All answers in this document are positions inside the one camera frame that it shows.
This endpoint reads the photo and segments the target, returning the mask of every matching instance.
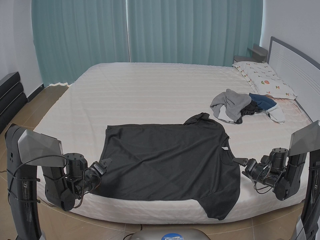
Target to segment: blue sticker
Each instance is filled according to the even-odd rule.
[[[161,240],[184,240],[182,235],[176,233],[170,233],[164,235]]]

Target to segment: teal curtain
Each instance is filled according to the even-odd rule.
[[[231,66],[260,43],[263,0],[128,0],[132,62]]]
[[[102,62],[129,62],[126,0],[32,0],[44,85],[73,83]]]

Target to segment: gray sweater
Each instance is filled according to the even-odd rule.
[[[233,121],[237,121],[241,117],[240,111],[250,103],[251,97],[248,94],[226,89],[212,100],[210,107],[213,110],[213,115],[218,118],[220,109],[224,105],[226,115]]]

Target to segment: white label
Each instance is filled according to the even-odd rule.
[[[94,166],[94,168],[96,168],[96,169],[98,170],[98,172],[99,172],[101,175],[103,175],[104,172],[99,168],[99,166],[97,166],[96,164],[94,164],[93,166]]]

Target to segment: bed sheet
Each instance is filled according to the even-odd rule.
[[[62,141],[64,153],[77,152],[88,164],[99,160],[107,125],[183,124],[201,112],[210,114],[212,99],[227,88],[253,92],[232,67],[171,63],[103,63],[90,67],[62,95],[34,131]],[[264,113],[244,116],[241,125],[221,123],[230,136],[235,157],[260,161],[274,147],[288,148],[293,132],[310,123],[294,101],[277,99],[285,116],[283,125]],[[45,181],[38,168],[38,195],[45,197]],[[123,223],[221,223],[250,218],[301,202],[306,193],[308,168],[304,167],[297,194],[279,201],[271,191],[257,194],[250,179],[241,175],[238,202],[218,221],[208,218],[195,200],[128,201],[87,194],[72,212]]]

